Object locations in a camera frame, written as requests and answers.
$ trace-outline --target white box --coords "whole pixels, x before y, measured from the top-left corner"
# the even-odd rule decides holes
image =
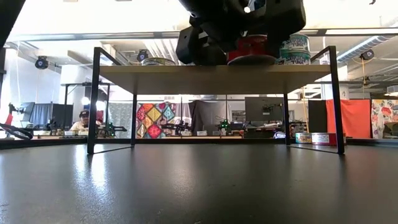
[[[80,136],[87,136],[88,135],[88,131],[79,131],[79,135]]]
[[[73,136],[73,131],[64,131],[63,134],[65,136]]]
[[[207,136],[207,131],[197,131],[197,136]]]
[[[192,132],[190,132],[190,131],[182,131],[181,135],[182,136],[192,136]]]

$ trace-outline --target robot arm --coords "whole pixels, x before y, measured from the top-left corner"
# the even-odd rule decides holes
[[[248,0],[179,1],[191,14],[192,26],[181,31],[176,49],[186,64],[226,64],[224,53],[235,50],[245,32],[267,34],[267,47],[279,57],[281,43],[305,26],[303,0],[255,0],[249,13]]]

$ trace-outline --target orange curtain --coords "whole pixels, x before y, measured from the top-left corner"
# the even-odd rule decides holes
[[[347,137],[371,137],[371,104],[369,100],[341,100],[341,117],[343,118],[343,132]],[[328,132],[336,133],[335,107],[333,100],[326,100],[328,115]]]

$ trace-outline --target cap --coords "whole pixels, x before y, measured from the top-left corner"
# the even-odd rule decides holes
[[[79,118],[81,118],[82,116],[88,116],[89,115],[89,111],[88,110],[82,110],[79,114]]]

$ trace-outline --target colorful quilt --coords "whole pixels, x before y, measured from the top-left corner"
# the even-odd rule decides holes
[[[162,129],[162,124],[174,123],[175,103],[144,103],[137,105],[136,138],[158,139],[171,130]]]
[[[398,122],[398,111],[393,110],[398,100],[372,100],[372,132],[374,139],[383,138],[384,124]]]

